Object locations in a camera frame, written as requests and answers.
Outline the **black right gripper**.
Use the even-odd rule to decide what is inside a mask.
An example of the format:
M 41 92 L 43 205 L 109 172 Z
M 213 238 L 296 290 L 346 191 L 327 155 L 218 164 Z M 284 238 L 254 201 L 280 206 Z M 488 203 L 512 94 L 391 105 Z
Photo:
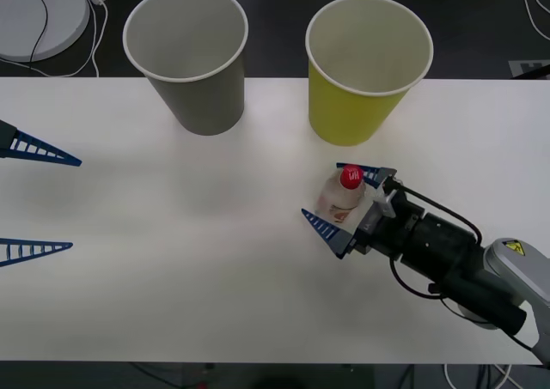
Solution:
M 355 233 L 339 228 L 306 209 L 302 215 L 328 245 L 333 255 L 343 259 L 350 251 L 366 255 L 371 250 L 396 260 L 403 254 L 414 227 L 422 219 L 424 209 L 410 202 L 396 170 L 337 162 L 341 169 L 338 181 L 345 189 L 357 189 L 365 183 L 377 188 L 372 204 L 358 224 Z

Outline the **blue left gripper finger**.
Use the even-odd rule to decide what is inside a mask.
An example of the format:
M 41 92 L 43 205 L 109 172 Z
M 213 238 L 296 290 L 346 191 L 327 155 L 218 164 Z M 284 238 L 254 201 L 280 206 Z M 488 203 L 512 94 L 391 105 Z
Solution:
M 80 167 L 82 161 L 39 138 L 1 121 L 1 157 Z
M 23 263 L 36 258 L 53 255 L 73 247 L 71 242 L 56 242 L 44 240 L 0 240 L 1 245 L 1 267 Z

